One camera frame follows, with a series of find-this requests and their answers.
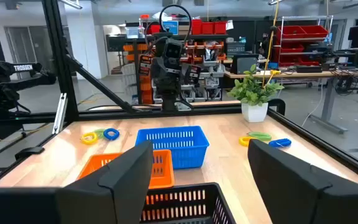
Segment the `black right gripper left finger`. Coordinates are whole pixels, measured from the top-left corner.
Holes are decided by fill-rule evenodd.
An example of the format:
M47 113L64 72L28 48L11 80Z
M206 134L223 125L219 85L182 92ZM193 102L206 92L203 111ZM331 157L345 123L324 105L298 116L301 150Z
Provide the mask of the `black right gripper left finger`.
M0 188L0 224L139 224L152 157L145 141L66 187Z

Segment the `blue plastic basket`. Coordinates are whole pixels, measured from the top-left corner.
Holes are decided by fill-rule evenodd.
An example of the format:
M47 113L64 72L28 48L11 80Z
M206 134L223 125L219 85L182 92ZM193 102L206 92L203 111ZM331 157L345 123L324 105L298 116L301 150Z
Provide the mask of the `blue plastic basket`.
M203 165L209 141L200 126L140 129L135 145L152 141L153 149L169 149L173 169L199 168Z

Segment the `green plant in white pot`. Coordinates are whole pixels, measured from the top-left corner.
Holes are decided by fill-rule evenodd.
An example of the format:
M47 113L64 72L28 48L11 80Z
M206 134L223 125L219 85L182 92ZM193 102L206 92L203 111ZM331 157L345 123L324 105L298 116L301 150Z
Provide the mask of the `green plant in white pot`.
M227 93L228 96L239 100L241 103L242 115L249 123L263 122L268 109L269 99L284 89L279 83L263 83L254 78L257 71L256 64L244 72L242 81L234 80L234 87Z

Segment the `red plastic storage bin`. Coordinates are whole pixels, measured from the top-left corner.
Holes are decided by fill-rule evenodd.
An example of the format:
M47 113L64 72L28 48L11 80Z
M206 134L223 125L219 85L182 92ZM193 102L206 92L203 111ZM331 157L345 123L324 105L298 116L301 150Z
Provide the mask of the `red plastic storage bin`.
M201 33L203 35L212 35L212 34L214 34L214 23L213 22L202 22L202 24L201 24Z
M191 34L192 35L201 35L202 34L202 20L201 19L193 19L192 20Z
M300 26L305 34L304 38L325 38L329 32L320 25L314 25L314 26Z
M214 34L225 35L226 34L226 27L227 27L227 22L226 21L214 22Z
M300 39L304 38L306 32L301 26L283 26L277 29L277 38L281 39Z

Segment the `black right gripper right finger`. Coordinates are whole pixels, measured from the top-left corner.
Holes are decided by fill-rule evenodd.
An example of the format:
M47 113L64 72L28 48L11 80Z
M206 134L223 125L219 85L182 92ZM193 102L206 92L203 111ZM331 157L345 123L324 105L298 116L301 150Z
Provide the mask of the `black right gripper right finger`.
M256 139L247 156L273 224L358 224L358 183Z

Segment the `parts rack with orange bins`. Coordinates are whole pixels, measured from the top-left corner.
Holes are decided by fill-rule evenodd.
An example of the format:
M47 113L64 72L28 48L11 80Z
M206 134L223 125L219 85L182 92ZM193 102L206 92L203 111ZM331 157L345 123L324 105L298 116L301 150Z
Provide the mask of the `parts rack with orange bins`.
M190 35L182 50L180 62L184 65L192 63L200 66L204 60L205 50L222 50L227 37L223 34ZM153 40L154 37L151 35L147 39L124 39L121 47L122 51L126 53L124 58L127 60L127 63L121 67L121 73L124 75L123 82L126 86L125 91L135 103L139 101L138 90L140 90L143 103L161 102L161 99L155 95L156 88L152 83L151 76L140 74L139 77L136 77L138 69L135 68L135 56L144 54L147 44L151 44Z

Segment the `wooden desk with grey legs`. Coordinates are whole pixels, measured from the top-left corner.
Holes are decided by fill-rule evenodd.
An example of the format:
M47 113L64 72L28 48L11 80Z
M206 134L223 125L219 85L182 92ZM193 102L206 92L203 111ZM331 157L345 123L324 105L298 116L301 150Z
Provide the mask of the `wooden desk with grey legs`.
M245 75L237 75L229 72L224 72L225 77L229 77L234 80L243 79ZM329 122L329 119L332 114L332 107L333 107L333 90L334 87L332 84L335 80L342 77L351 77L356 76L358 77L358 72L350 72L346 73L345 71L339 71L336 70L335 72L321 72L321 73L292 73L292 74L285 74L276 70L271 70L270 72L267 72L265 74L265 70L262 71L262 73L256 73L254 75L254 78L257 80L261 80L263 83L271 82L272 79L286 79L286 80L295 80L295 79L321 79L321 78L328 78L327 82L327 89L325 94L325 100L323 105L323 111L321 114L321 117L317 117L315 115L312 115L312 112L306 117L311 118L313 121L318 122L319 124L326 126L331 131L334 131L338 134L344 134L347 129L342 128L339 126L336 126Z

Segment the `black plastic basket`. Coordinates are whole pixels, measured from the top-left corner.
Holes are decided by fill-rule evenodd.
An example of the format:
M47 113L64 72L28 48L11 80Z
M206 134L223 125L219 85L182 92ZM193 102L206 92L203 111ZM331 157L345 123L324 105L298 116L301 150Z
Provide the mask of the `black plastic basket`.
M139 224L236 224L215 182L147 192Z

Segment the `orange plastic basket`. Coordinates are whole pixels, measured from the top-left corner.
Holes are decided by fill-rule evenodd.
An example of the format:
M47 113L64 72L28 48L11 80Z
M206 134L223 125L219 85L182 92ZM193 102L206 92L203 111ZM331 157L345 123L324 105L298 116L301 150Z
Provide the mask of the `orange plastic basket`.
M119 157L122 152L112 154L95 154L91 156L84 168L82 168L77 180L98 170L102 166ZM168 149L156 150L153 152L153 165L149 189L165 189L174 186L174 173L172 153Z

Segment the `black table clamp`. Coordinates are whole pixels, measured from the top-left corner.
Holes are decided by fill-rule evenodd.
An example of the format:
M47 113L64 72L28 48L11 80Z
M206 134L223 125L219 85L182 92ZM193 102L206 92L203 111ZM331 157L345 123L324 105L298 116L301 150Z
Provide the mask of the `black table clamp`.
M21 151L19 151L18 153L15 154L15 159L18 161L20 159L25 159L28 158L31 155L37 155L37 154L41 154L44 152L44 148L41 146L36 146L36 147L28 147L25 148Z
M285 116L286 104L282 99L275 98L269 100L268 107L276 107L276 112Z

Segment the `silver aluminium bar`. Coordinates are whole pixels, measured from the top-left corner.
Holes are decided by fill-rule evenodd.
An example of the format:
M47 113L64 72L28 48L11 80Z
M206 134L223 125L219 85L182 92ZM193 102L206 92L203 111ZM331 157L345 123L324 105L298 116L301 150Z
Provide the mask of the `silver aluminium bar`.
M67 110L67 93L62 93L59 98L55 121L52 128L52 134L58 134L63 127L65 114Z

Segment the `blue spring keychain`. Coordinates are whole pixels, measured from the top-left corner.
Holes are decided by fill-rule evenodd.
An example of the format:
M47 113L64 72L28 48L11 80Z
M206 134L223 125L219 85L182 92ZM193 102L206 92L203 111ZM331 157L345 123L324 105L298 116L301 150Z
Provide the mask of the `blue spring keychain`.
M103 136L109 141L116 140L119 137L119 135L120 132L114 128L105 129L103 132Z
M270 141L268 144L269 144L269 146L272 146L272 147L288 147L288 146L291 146L291 141L287 138L276 139L276 140Z

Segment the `blue box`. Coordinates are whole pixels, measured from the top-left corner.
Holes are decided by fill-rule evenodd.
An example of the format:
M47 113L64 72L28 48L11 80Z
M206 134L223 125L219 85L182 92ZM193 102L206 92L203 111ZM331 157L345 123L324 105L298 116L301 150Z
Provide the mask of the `blue box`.
M162 26L165 32L170 32L173 35L178 35L178 28L179 28L178 21L163 21Z

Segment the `clear plastic box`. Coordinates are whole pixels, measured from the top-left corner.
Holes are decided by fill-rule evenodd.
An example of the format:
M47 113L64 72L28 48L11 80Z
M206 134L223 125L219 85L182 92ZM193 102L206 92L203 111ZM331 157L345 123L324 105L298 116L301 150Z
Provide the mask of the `clear plastic box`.
M140 27L126 27L126 37L128 39L143 39L145 37L145 28Z

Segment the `yellow spring keychain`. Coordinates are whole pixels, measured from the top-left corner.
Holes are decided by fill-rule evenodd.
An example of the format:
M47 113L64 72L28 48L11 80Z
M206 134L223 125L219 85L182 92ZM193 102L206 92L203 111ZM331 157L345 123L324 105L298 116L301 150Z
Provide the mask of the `yellow spring keychain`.
M248 147L249 146L249 143L252 139L256 139L252 136L243 136L243 137L240 137L239 138L239 144L244 146L244 147Z
M80 140L83 144L92 145L98 141L98 135L95 132L85 133Z

